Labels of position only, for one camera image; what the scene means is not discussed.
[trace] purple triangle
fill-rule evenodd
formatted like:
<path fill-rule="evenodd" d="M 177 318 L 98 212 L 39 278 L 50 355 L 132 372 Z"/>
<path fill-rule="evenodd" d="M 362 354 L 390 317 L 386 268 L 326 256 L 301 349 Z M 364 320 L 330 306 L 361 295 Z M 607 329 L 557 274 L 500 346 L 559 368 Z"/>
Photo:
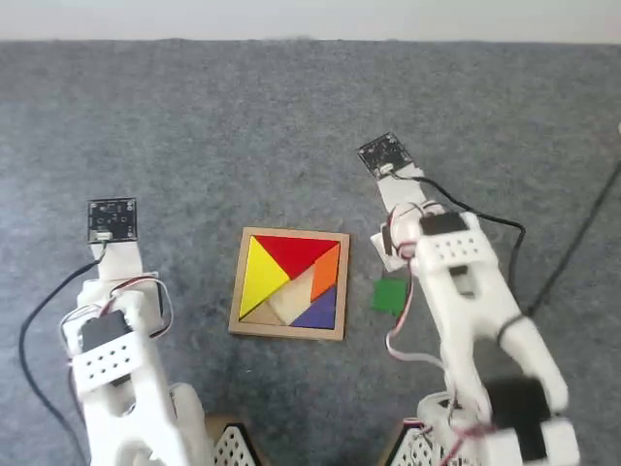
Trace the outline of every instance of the purple triangle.
<path fill-rule="evenodd" d="M 291 324 L 292 327 L 334 328 L 337 313 L 337 288 L 332 286 L 315 299 Z"/>

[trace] green block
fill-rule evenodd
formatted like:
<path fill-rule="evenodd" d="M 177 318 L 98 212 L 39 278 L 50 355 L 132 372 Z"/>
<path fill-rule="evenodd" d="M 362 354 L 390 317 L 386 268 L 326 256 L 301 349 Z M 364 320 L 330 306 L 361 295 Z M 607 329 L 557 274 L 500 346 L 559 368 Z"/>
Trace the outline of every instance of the green block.
<path fill-rule="evenodd" d="M 373 309 L 399 316 L 408 297 L 408 282 L 400 279 L 381 279 L 373 293 Z"/>

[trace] carpet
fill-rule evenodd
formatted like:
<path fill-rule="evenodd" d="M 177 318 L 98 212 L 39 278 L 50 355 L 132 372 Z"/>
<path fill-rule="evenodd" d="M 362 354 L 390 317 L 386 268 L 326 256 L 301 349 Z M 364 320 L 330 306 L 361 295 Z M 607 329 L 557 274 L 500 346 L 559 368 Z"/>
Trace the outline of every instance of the carpet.
<path fill-rule="evenodd" d="M 178 310 L 159 342 L 171 382 L 235 413 L 275 465 L 374 464 L 439 371 L 392 359 L 394 324 L 371 310 L 384 275 L 369 237 L 385 212 L 355 149 L 393 131 L 426 174 L 528 228 L 517 294 L 528 303 L 621 152 L 621 48 L 399 42 L 0 44 L 0 464 L 73 454 L 18 370 L 21 321 L 89 260 L 86 200 L 136 196 L 140 247 Z M 617 464 L 621 185 L 536 317 L 565 375 L 584 464 Z M 242 228 L 351 235 L 346 340 L 231 336 Z M 514 232 L 485 224 L 504 264 Z M 27 354 L 85 440 L 56 324 Z M 420 289 L 396 345 L 438 354 Z M 514 370 L 477 347 L 486 377 Z"/>

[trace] perforated base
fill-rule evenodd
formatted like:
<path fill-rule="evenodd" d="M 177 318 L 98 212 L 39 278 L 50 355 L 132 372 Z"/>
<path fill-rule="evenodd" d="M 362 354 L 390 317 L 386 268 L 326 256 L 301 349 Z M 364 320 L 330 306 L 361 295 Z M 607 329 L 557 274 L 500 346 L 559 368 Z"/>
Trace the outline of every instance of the perforated base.
<path fill-rule="evenodd" d="M 229 425 L 215 445 L 215 466 L 260 466 L 253 458 L 242 431 Z"/>
<path fill-rule="evenodd" d="M 419 427 L 408 429 L 390 466 L 437 466 L 441 463 L 446 451 L 434 443 L 433 433 L 426 434 L 426 438 L 419 436 L 421 430 Z M 479 463 L 458 455 L 448 466 L 479 466 Z"/>

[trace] wire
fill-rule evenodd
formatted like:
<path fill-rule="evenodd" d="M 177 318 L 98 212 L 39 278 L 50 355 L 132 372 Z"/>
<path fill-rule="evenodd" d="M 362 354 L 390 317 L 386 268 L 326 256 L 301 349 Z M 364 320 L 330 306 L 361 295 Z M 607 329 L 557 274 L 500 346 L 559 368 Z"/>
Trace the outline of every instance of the wire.
<path fill-rule="evenodd" d="M 164 324 L 164 326 L 162 328 L 160 328 L 159 330 L 151 333 L 149 336 L 151 338 L 159 338 L 163 335 L 165 335 L 166 333 L 168 333 L 168 331 L 170 330 L 170 328 L 173 326 L 173 322 L 175 321 L 175 308 L 173 307 L 173 300 L 171 299 L 171 294 L 168 291 L 168 287 L 166 286 L 166 284 L 164 282 L 162 282 L 161 280 L 157 279 L 156 277 L 153 277 L 151 275 L 143 275 L 140 277 L 134 277 L 133 279 L 129 279 L 123 283 L 118 284 L 117 286 L 115 286 L 113 289 L 110 290 L 110 299 L 108 300 L 108 302 L 102 307 L 99 316 L 104 316 L 111 308 L 113 301 L 120 295 L 120 293 L 122 293 L 124 290 L 126 290 L 127 288 L 130 288 L 132 286 L 135 286 L 136 284 L 139 283 L 143 283 L 143 282 L 155 282 L 157 283 L 159 286 L 162 287 L 162 289 L 164 290 L 164 294 L 166 295 L 166 300 L 168 302 L 168 312 L 169 312 L 169 318 L 168 318 L 168 322 L 166 324 Z"/>
<path fill-rule="evenodd" d="M 399 335 L 399 332 L 401 332 L 401 329 L 404 326 L 404 322 L 406 321 L 406 318 L 408 317 L 408 313 L 409 313 L 409 308 L 411 306 L 411 300 L 412 300 L 412 296 L 414 292 L 414 280 L 413 280 L 413 276 L 410 275 L 409 277 L 409 288 L 408 288 L 408 297 L 406 299 L 406 304 L 404 306 L 404 309 L 402 310 L 401 314 L 399 315 L 399 318 L 397 319 L 397 324 L 395 325 L 395 327 L 390 330 L 387 334 L 386 334 L 386 348 L 388 349 L 388 352 L 390 353 L 391 356 L 393 356 L 395 359 L 399 359 L 400 361 L 404 361 L 404 362 L 427 362 L 429 364 L 433 364 L 434 366 L 442 369 L 442 371 L 444 371 L 444 365 L 442 364 L 442 361 L 431 355 L 431 354 L 427 354 L 425 352 L 402 352 L 399 351 L 397 349 L 392 348 L 392 345 L 390 344 L 390 340 L 393 337 L 396 337 L 397 335 Z"/>
<path fill-rule="evenodd" d="M 524 317 L 534 316 L 535 313 L 541 307 L 541 304 L 543 304 L 543 301 L 545 301 L 545 299 L 549 296 L 550 291 L 552 290 L 556 282 L 559 280 L 561 275 L 563 275 L 563 272 L 565 272 L 565 270 L 567 269 L 567 266 L 572 260 L 573 254 L 580 247 L 580 244 L 582 243 L 582 240 L 584 240 L 584 236 L 586 235 L 587 231 L 589 230 L 591 225 L 593 225 L 595 218 L 597 217 L 598 213 L 602 209 L 602 205 L 604 204 L 605 199 L 607 198 L 608 194 L 612 190 L 612 187 L 614 186 L 614 184 L 619 179 L 619 174 L 621 174 L 621 160 L 617 161 L 616 166 L 614 167 L 614 170 L 612 171 L 612 173 L 606 180 L 604 186 L 598 193 L 598 196 L 595 198 L 595 201 L 593 202 L 593 205 L 591 206 L 591 209 L 589 210 L 589 214 L 584 220 L 582 220 L 582 223 L 577 229 L 575 236 L 570 242 L 570 245 L 567 247 L 567 249 L 561 256 L 559 263 L 556 265 L 554 270 L 552 270 L 552 273 L 549 275 L 547 280 L 543 283 L 543 286 L 537 293 L 535 299 L 533 300 L 533 303 L 526 309 L 524 314 L 520 314 L 520 315 L 510 318 L 507 322 L 503 324 L 503 326 L 498 331 L 498 335 L 496 336 L 496 343 L 498 345 L 501 344 L 503 337 L 507 333 L 507 330 L 513 324 L 517 323 Z"/>
<path fill-rule="evenodd" d="M 450 461 L 457 456 L 457 453 L 468 439 L 480 439 L 485 436 L 485 434 L 493 432 L 494 428 L 484 424 L 477 424 L 463 431 L 453 428 L 453 431 L 457 434 L 458 440 L 444 457 L 439 466 L 448 466 L 448 463 L 450 463 Z"/>
<path fill-rule="evenodd" d="M 446 199 L 448 199 L 450 202 L 452 202 L 453 204 L 455 204 L 458 207 L 461 207 L 462 209 L 464 209 L 465 211 L 468 212 L 472 212 L 473 214 L 476 214 L 477 216 L 488 220 L 488 221 L 492 221 L 494 223 L 500 223 L 502 225 L 506 225 L 506 226 L 511 226 L 513 228 L 516 228 L 517 230 L 519 230 L 519 234 L 517 236 L 517 239 L 515 240 L 515 244 L 513 245 L 513 249 L 511 250 L 511 257 L 508 263 L 508 287 L 511 290 L 511 293 L 513 293 L 513 296 L 515 297 L 515 271 L 516 271 L 516 267 L 517 267 L 517 256 L 519 254 L 520 248 L 522 246 L 522 243 L 524 242 L 524 237 L 526 236 L 526 227 L 521 224 L 518 221 L 515 220 L 509 220 L 507 218 L 502 218 L 500 216 L 490 216 L 489 214 L 483 213 L 482 211 L 475 209 L 472 206 L 469 206 L 468 204 L 466 204 L 463 201 L 460 201 L 458 199 L 456 199 L 453 195 L 451 195 L 446 189 L 444 189 L 444 187 L 442 187 L 438 182 L 427 178 L 427 177 L 401 177 L 399 175 L 396 174 L 392 174 L 392 177 L 395 180 L 403 180 L 403 181 L 412 181 L 412 182 L 419 182 L 419 183 L 426 183 L 429 184 L 431 186 L 433 186 L 441 195 L 443 195 Z"/>
<path fill-rule="evenodd" d="M 37 385 L 37 382 L 34 380 L 32 372 L 30 371 L 30 366 L 28 365 L 28 361 L 26 360 L 25 342 L 26 342 L 26 334 L 28 332 L 28 328 L 30 327 L 30 324 L 35 319 L 35 317 L 44 309 L 44 307 L 49 303 L 49 301 L 51 301 L 54 298 L 54 296 L 56 296 L 60 292 L 60 290 L 62 290 L 68 283 L 70 283 L 73 279 L 79 277 L 80 275 L 85 274 L 86 272 L 88 272 L 90 269 L 92 269 L 96 265 L 99 265 L 102 259 L 104 258 L 104 255 L 106 255 L 106 246 L 107 244 L 104 243 L 102 251 L 101 251 L 101 255 L 99 256 L 99 258 L 95 259 L 94 261 L 86 265 L 83 265 L 81 268 L 76 270 L 74 273 L 70 274 L 65 280 L 63 280 L 60 283 L 59 286 L 57 286 L 48 296 L 46 296 L 46 298 L 30 313 L 30 315 L 28 315 L 28 317 L 22 323 L 21 328 L 19 329 L 19 341 L 17 344 L 18 353 L 19 353 L 19 366 L 21 367 L 21 371 L 23 372 L 23 375 L 26 378 L 26 381 L 30 385 L 30 388 L 32 389 L 34 394 L 37 396 L 37 398 L 39 398 L 39 400 L 43 403 L 43 405 L 46 407 L 49 413 L 58 421 L 62 429 L 65 431 L 65 433 L 67 434 L 67 437 L 69 437 L 69 440 L 73 444 L 73 447 L 76 451 L 77 456 L 80 458 L 82 464 L 84 465 L 87 465 L 88 462 L 86 460 L 86 456 L 84 455 L 82 451 L 82 448 L 80 447 L 80 441 L 78 440 L 78 435 L 76 435 L 76 432 L 71 427 L 71 424 L 69 424 L 69 421 L 50 402 L 48 397 L 44 394 L 42 389 Z"/>
<path fill-rule="evenodd" d="M 67 322 L 71 322 L 72 320 L 76 320 L 92 313 L 94 311 L 93 308 L 101 309 L 101 306 L 98 306 L 96 304 L 87 304 L 85 306 L 80 306 L 78 308 L 75 308 L 72 312 L 68 313 L 65 317 L 60 319 L 60 322 L 58 322 L 58 335 L 60 336 L 60 342 L 62 343 L 65 351 L 69 356 L 71 356 L 71 349 L 69 348 L 69 342 L 67 341 L 67 336 L 65 335 L 63 327 Z"/>

